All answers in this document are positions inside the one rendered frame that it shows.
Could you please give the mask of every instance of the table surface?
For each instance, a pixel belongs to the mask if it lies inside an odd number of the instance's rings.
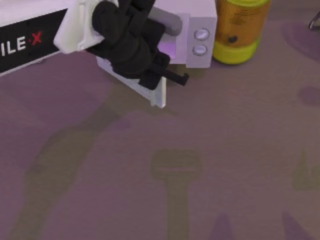
[[[320,239],[319,42],[270,20],[163,110],[86,53],[3,77],[0,239]]]

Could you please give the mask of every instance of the bottle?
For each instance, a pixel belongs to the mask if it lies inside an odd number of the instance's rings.
[[[271,0],[217,0],[212,56],[223,64],[241,64],[254,55]]]

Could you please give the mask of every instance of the yellow lid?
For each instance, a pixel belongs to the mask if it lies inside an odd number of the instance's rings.
[[[226,0],[227,2],[242,7],[258,7],[266,4],[270,0]]]
[[[214,43],[212,56],[223,64],[242,64],[254,55],[258,44],[259,40],[245,47],[230,47],[216,41]]]

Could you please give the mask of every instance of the black dot on jar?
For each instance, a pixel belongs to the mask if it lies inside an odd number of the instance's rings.
[[[228,37],[228,43],[234,44],[238,40],[237,36],[230,36]]]

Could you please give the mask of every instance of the red x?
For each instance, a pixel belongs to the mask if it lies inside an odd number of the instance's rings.
[[[42,32],[38,31],[37,33],[32,33],[32,37],[33,37],[33,42],[32,42],[32,46],[36,45],[37,43],[41,43],[41,36],[42,36]]]

